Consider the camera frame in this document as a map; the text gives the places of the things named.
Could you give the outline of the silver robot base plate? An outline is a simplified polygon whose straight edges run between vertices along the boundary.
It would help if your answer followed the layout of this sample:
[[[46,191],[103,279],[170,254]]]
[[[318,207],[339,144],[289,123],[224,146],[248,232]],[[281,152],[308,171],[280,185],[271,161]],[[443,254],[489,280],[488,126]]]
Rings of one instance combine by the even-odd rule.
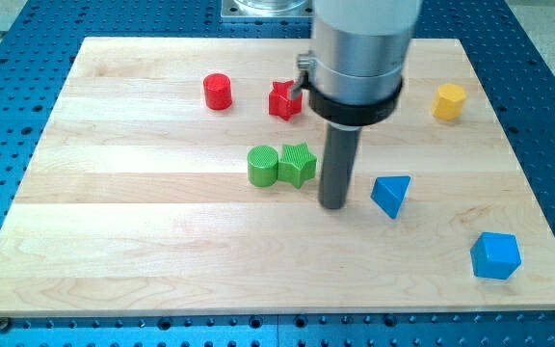
[[[310,17],[310,0],[222,0],[222,18]]]

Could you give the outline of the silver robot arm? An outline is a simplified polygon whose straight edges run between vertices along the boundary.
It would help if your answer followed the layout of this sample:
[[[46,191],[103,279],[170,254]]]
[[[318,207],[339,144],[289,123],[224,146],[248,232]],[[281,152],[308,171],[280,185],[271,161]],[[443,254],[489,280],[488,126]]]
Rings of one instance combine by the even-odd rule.
[[[337,127],[362,127],[390,116],[421,0],[315,0],[309,49],[297,57],[294,99]]]

